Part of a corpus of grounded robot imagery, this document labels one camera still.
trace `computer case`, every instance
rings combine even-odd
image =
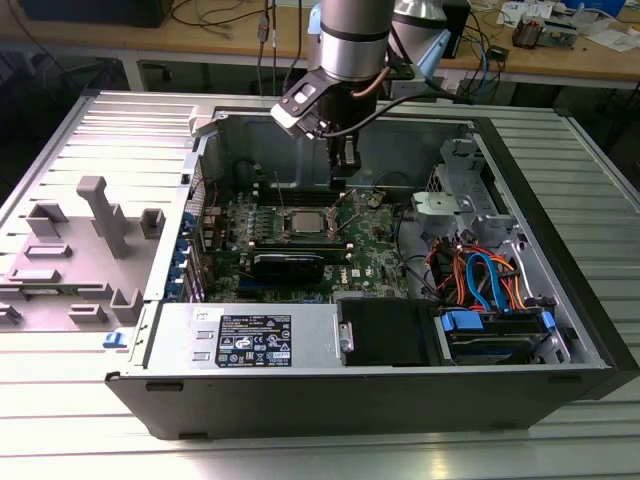
[[[19,0],[31,20],[157,28],[173,0]]]

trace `circuit board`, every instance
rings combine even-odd
[[[350,191],[340,205],[261,205],[251,192],[223,204],[211,242],[214,303],[332,303],[345,297],[407,297],[395,253],[392,205],[370,208],[370,191]],[[271,285],[251,295],[246,266],[258,251],[321,255],[322,280],[309,285]]]

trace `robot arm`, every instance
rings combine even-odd
[[[332,132],[349,135],[327,138],[332,179],[353,175],[360,168],[358,131],[354,126],[375,112],[379,86],[389,73],[390,46],[419,63],[440,38],[446,17],[442,0],[322,0],[321,32],[316,68],[296,83],[271,114],[292,135],[319,138]],[[389,35],[395,25],[403,46]]]

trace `side panel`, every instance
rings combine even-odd
[[[589,392],[585,399],[600,399],[633,380],[640,373],[638,364],[613,325],[589,282],[580,271],[540,201],[514,161],[493,122],[477,119],[476,127],[496,164],[499,174],[509,186],[517,207],[533,231],[536,241],[566,293],[572,307],[598,348],[598,353],[613,373],[606,382]]]
[[[605,376],[587,371],[181,381],[113,374],[107,385],[158,438],[245,438],[523,429]]]

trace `desk leg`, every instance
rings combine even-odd
[[[142,63],[138,60],[138,56],[134,52],[127,52],[121,55],[119,60],[124,67],[129,89],[132,92],[146,92],[148,90],[147,82],[145,81]]]

